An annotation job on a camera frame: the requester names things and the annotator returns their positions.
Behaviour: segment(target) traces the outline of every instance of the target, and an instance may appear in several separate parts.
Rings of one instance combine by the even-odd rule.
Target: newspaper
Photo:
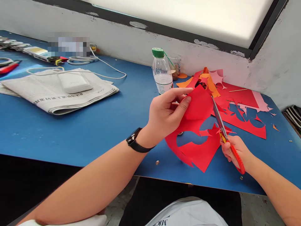
[[[80,93],[69,94],[64,91],[56,75],[56,70],[37,72],[37,75],[29,75],[22,78],[1,81],[5,88],[0,87],[0,93],[21,96],[34,105],[53,115],[63,115],[96,101],[113,95],[119,91],[112,82],[102,80],[89,70],[77,68],[72,73],[82,73],[93,86],[93,89]]]
[[[9,88],[6,88],[4,85],[0,83],[0,93],[6,94],[6,95],[11,95],[11,96],[16,96],[16,97],[21,97],[14,91],[11,91]]]

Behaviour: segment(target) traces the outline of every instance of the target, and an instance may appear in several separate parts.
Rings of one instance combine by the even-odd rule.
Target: bottle label
[[[159,83],[156,82],[156,85],[157,85],[157,88],[158,88],[158,91],[159,91],[160,95],[165,93],[166,91],[170,90],[171,88],[173,88],[173,82],[172,81],[169,84],[159,84]]]

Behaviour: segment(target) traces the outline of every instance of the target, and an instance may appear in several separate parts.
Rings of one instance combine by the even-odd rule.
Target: green bottle cap
[[[152,48],[153,56],[156,58],[164,58],[164,51],[161,48]]]

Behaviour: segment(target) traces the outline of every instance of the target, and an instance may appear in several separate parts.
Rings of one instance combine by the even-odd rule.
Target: water bottle
[[[173,88],[172,73],[168,62],[165,60],[164,51],[161,48],[152,48],[153,61],[153,75],[159,91],[163,94]]]

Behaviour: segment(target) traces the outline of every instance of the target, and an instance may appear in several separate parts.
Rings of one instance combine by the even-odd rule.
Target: white cable
[[[94,56],[88,56],[88,57],[85,57],[85,56],[72,56],[72,57],[69,57],[69,60],[67,60],[67,63],[68,64],[71,64],[71,65],[84,65],[84,64],[89,64],[93,61],[95,61],[97,58],[94,57]]]
[[[90,47],[90,50],[91,50],[93,56],[96,57],[97,59],[99,59],[97,56],[95,56],[95,54],[94,54],[94,52],[92,51],[91,47]],[[121,72],[120,70],[117,70],[116,68],[112,67],[111,65],[109,65],[108,63],[106,63],[105,61],[103,61],[103,60],[101,60],[101,59],[99,59],[99,60],[100,60],[101,62],[105,63],[106,65],[110,66],[111,68],[115,69],[116,71],[118,71],[118,72],[124,74],[124,76],[122,76],[122,77],[120,77],[120,78],[112,78],[112,77],[104,76],[104,75],[101,75],[101,74],[97,74],[97,73],[95,73],[95,72],[89,72],[89,73],[93,73],[93,74],[95,74],[95,75],[99,75],[99,76],[102,76],[102,77],[105,77],[105,78],[112,78],[112,79],[122,79],[122,78],[126,77],[126,73]],[[30,72],[31,70],[34,70],[34,69],[55,69],[55,68],[56,68],[56,69],[60,69],[60,70],[58,70],[58,71],[61,71],[61,72],[57,72],[57,73],[49,73],[49,74],[43,74],[43,75],[34,74],[34,73],[31,73],[31,72]],[[33,68],[27,69],[26,72],[27,72],[28,74],[33,74],[33,75],[37,75],[37,76],[45,76],[45,75],[52,75],[52,74],[63,74],[63,73],[67,73],[67,72],[69,72],[69,71],[65,71],[63,67],[33,67]]]
[[[6,61],[4,61],[4,62],[1,62],[1,63],[0,63],[0,66],[4,66],[4,65],[7,65],[7,64],[10,64],[10,63],[13,62],[12,59],[6,58],[6,57],[0,57],[0,60],[6,60]]]

